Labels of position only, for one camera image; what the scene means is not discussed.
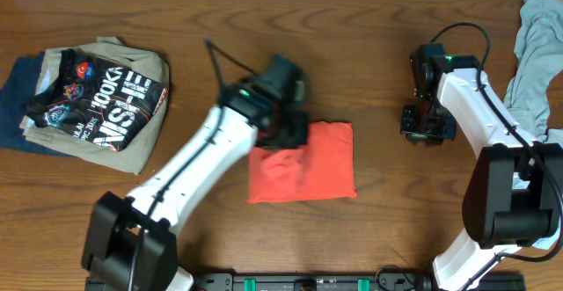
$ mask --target graphic t-shirt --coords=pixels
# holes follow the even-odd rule
[[[149,122],[166,88],[115,62],[62,51],[59,76],[26,104],[37,127],[55,127],[76,138],[123,150]]]

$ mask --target wooden tabletop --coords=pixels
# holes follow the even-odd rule
[[[16,58],[119,36],[158,52],[172,71],[171,103],[142,176],[77,158],[0,149],[0,289],[80,290],[92,204],[121,196],[160,169],[200,126],[216,97],[202,42],[208,35],[263,69],[271,53],[309,75],[313,119],[351,121],[356,199],[246,203],[247,162],[235,164],[197,207],[179,238],[194,273],[357,273],[421,267],[463,228],[461,201],[475,157],[461,130],[428,148],[399,134],[413,98],[411,52],[458,21],[483,25],[493,47],[486,72],[499,96],[515,74],[522,0],[0,0],[0,85]],[[479,33],[443,36],[451,53],[481,56]],[[243,71],[225,64],[225,74]],[[563,126],[563,84],[549,90],[550,123]],[[529,249],[523,254],[540,255]],[[529,290],[563,288],[563,256],[543,264],[507,259]]]

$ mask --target dark blue fabric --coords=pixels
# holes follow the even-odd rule
[[[17,149],[37,154],[67,156],[26,141],[19,123],[26,113],[26,101],[35,94],[43,53],[37,58],[20,57],[11,69],[8,81],[0,90],[0,148]]]

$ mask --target light blue cloth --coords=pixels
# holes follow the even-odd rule
[[[545,95],[551,80],[563,69],[563,1],[524,0],[520,16],[522,27],[514,48],[518,71],[508,84],[504,105],[540,142],[558,142],[563,147],[563,130],[547,129],[550,113]],[[518,179],[513,187],[526,185]],[[534,247],[547,250],[558,236],[559,229]]]

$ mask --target red cloth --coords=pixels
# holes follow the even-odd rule
[[[250,152],[249,203],[355,198],[349,123],[311,123],[307,145]]]

